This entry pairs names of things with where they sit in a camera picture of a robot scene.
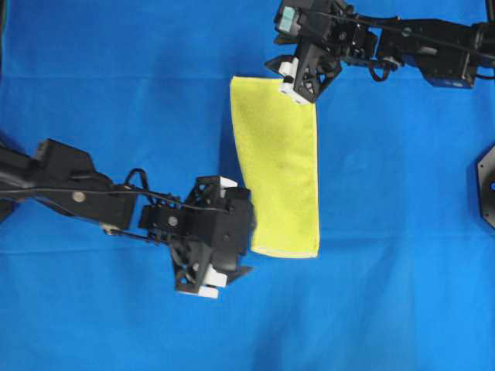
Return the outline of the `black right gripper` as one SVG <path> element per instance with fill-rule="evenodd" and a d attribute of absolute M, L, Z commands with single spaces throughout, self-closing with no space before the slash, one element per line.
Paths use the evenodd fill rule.
<path fill-rule="evenodd" d="M 282 76 L 279 91 L 297 104 L 314 104 L 342 70 L 338 60 L 310 42 L 300 42 L 294 55 L 276 56 L 264 66 Z"/>

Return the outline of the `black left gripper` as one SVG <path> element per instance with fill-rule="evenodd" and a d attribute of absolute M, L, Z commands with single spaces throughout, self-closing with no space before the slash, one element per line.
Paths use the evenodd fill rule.
<path fill-rule="evenodd" d="M 196 179 L 180 211 L 179 234 L 170 240 L 175 290 L 203 298 L 217 298 L 220 290 L 250 274 L 253 267 L 227 269 L 211 264 L 214 213 L 223 213 L 225 193 L 246 193 L 232 179 L 213 175 Z"/>

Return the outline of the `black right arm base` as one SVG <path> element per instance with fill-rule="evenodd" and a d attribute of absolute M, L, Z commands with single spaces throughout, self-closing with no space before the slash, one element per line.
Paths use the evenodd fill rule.
<path fill-rule="evenodd" d="M 478 203 L 483 220 L 494 228 L 494 145 L 476 163 Z"/>

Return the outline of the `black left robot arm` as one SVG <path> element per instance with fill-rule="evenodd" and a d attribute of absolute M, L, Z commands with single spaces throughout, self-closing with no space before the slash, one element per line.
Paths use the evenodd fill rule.
<path fill-rule="evenodd" d="M 140 184 L 131 178 L 139 177 Z M 24 199 L 61 215 L 97 224 L 105 234 L 131 236 L 139 197 L 147 204 L 135 239 L 168 247 L 178 292 L 217 298 L 220 289 L 249 274 L 241 263 L 255 228 L 249 189 L 219 175 L 201 176 L 185 199 L 154 192 L 140 168 L 121 184 L 96 170 L 91 156 L 52 139 L 29 156 L 1 144 L 1 216 Z"/>

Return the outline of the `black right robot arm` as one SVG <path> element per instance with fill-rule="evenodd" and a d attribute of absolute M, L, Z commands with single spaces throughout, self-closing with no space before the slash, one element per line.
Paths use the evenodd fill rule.
<path fill-rule="evenodd" d="M 374 18 L 345 1 L 283 1 L 274 18 L 277 45 L 295 52 L 265 67 L 282 78 L 280 91 L 297 104 L 313 104 L 342 65 L 367 69 L 384 82 L 409 65 L 434 87 L 470 89 L 480 67 L 494 67 L 494 3 L 488 20 L 471 26 L 441 19 Z"/>

